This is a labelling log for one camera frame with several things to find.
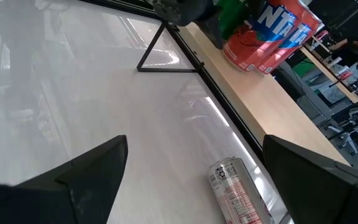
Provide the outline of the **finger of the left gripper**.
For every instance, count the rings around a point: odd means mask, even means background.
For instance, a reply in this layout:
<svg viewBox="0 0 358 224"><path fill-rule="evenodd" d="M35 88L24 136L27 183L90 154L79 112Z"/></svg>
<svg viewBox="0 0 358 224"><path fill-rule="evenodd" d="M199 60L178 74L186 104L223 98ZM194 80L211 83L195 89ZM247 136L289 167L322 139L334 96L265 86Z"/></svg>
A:
<svg viewBox="0 0 358 224"><path fill-rule="evenodd" d="M222 32L219 26L219 16L217 14L211 15L202 22L203 33L212 42L212 44L219 50L223 49L224 41Z"/></svg>

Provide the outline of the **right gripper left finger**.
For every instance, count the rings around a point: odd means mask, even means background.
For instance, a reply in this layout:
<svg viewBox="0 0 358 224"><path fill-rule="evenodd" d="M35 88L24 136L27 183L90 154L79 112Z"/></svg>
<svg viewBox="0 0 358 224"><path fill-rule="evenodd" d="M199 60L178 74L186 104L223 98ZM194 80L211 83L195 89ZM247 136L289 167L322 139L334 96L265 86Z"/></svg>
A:
<svg viewBox="0 0 358 224"><path fill-rule="evenodd" d="M0 184L0 223L108 221L128 156L125 135L18 185Z"/></svg>

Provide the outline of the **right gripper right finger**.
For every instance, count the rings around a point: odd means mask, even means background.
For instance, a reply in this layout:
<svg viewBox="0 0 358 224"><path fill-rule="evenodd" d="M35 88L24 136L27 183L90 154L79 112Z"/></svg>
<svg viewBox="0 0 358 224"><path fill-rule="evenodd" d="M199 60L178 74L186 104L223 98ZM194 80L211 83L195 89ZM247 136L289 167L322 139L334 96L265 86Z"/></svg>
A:
<svg viewBox="0 0 358 224"><path fill-rule="evenodd" d="M358 169L274 135L263 157L295 223L358 224Z"/></svg>

